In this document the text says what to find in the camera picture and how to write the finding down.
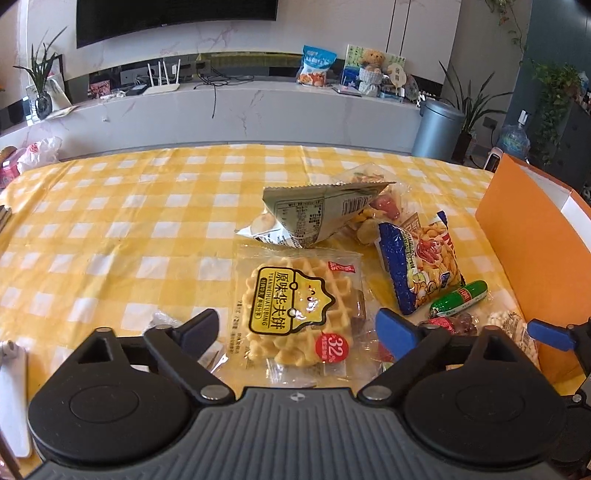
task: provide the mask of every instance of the plastic bag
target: plastic bag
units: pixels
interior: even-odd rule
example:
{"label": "plastic bag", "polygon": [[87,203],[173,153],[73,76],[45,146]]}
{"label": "plastic bag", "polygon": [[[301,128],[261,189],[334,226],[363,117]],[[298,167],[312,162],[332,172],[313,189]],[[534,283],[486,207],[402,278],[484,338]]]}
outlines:
{"label": "plastic bag", "polygon": [[[160,310],[156,310],[152,314],[152,319],[150,320],[147,327],[144,329],[142,334],[144,334],[147,330],[156,327],[157,325],[170,325],[172,328],[180,327],[183,324],[180,320],[172,318],[171,316],[167,315]],[[216,360],[219,359],[221,352],[223,349],[223,344],[221,342],[215,341],[213,342],[209,348],[205,351],[205,353],[199,359],[199,364],[203,368],[207,368],[210,371],[213,371],[213,365],[216,364]]]}
{"label": "plastic bag", "polygon": [[266,244],[307,248],[339,230],[387,186],[372,181],[267,187],[265,211],[236,233]]}
{"label": "plastic bag", "polygon": [[373,328],[360,254],[242,247],[237,257],[228,360],[216,375],[230,383],[296,388],[376,375],[366,353]]}
{"label": "plastic bag", "polygon": [[346,170],[334,179],[347,183],[358,181],[391,182],[375,200],[370,202],[347,224],[362,245],[371,245],[379,238],[378,225],[381,222],[400,226],[411,214],[408,207],[410,188],[404,183],[397,182],[392,173],[374,163],[366,163]]}
{"label": "plastic bag", "polygon": [[505,310],[493,312],[489,315],[485,325],[500,327],[507,336],[527,355],[535,366],[540,367],[538,349],[535,341],[527,333],[527,323],[517,312]]}
{"label": "plastic bag", "polygon": [[457,315],[449,317],[437,317],[419,323],[419,325],[425,324],[439,325],[454,335],[478,335],[478,318],[470,315],[468,312],[460,312]]}
{"label": "plastic bag", "polygon": [[60,147],[61,138],[59,137],[45,138],[29,145],[26,152],[18,159],[18,171],[22,174],[34,168],[59,163],[57,155]]}
{"label": "plastic bag", "polygon": [[297,83],[323,87],[326,84],[326,72],[336,60],[336,53],[322,48],[304,46]]}
{"label": "plastic bag", "polygon": [[380,223],[379,233],[376,244],[382,266],[390,273],[403,315],[452,287],[465,285],[443,211],[425,227],[407,231]]}

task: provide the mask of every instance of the hanging plant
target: hanging plant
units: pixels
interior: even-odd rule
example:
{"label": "hanging plant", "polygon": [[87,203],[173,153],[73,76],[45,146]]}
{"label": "hanging plant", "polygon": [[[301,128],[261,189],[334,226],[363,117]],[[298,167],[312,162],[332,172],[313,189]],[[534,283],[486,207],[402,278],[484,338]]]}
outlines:
{"label": "hanging plant", "polygon": [[515,28],[511,28],[508,33],[511,35],[511,42],[521,50],[521,53],[525,53],[525,45],[523,39],[523,30],[519,26],[517,17],[513,10],[513,5],[517,0],[484,0],[491,9],[491,13],[497,13],[499,15],[499,26],[502,25],[515,25]]}
{"label": "hanging plant", "polygon": [[558,127],[569,111],[570,101],[580,93],[581,80],[572,65],[548,65],[533,62],[534,78],[544,85],[538,111],[541,123],[535,132],[536,153],[544,165],[551,162],[549,147],[560,144]]}

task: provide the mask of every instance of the red price tag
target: red price tag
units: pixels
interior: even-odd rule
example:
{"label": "red price tag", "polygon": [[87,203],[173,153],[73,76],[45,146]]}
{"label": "red price tag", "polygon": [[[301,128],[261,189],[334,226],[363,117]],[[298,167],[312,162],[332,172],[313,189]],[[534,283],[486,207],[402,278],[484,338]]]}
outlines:
{"label": "red price tag", "polygon": [[353,272],[355,273],[355,267],[353,265],[341,265],[337,262],[329,262],[329,269],[337,272]]}
{"label": "red price tag", "polygon": [[323,333],[316,340],[316,353],[323,362],[337,364],[349,355],[349,344],[338,333]]}

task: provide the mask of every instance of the waffle package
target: waffle package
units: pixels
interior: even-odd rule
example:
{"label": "waffle package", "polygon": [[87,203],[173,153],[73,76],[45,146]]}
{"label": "waffle package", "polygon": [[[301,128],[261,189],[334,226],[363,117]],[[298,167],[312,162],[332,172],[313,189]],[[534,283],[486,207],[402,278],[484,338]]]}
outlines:
{"label": "waffle package", "polygon": [[394,284],[398,307],[410,315],[421,305],[465,282],[447,229],[439,212],[431,223],[405,225],[380,223],[376,241],[382,265]]}
{"label": "waffle package", "polygon": [[264,369],[274,386],[350,378],[366,360],[361,255],[329,249],[243,247],[226,368]]}

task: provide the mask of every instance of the power outlet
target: power outlet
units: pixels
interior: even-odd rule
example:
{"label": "power outlet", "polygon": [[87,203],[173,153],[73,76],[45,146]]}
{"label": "power outlet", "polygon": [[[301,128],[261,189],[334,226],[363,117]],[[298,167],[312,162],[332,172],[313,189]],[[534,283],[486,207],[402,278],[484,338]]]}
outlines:
{"label": "power outlet", "polygon": [[491,130],[496,130],[496,125],[497,125],[497,121],[493,120],[491,117],[486,116],[484,117],[484,121],[482,122],[482,125],[485,128],[490,128]]}
{"label": "power outlet", "polygon": [[212,74],[212,61],[211,60],[198,60],[195,62],[195,68],[197,73],[204,77]]}

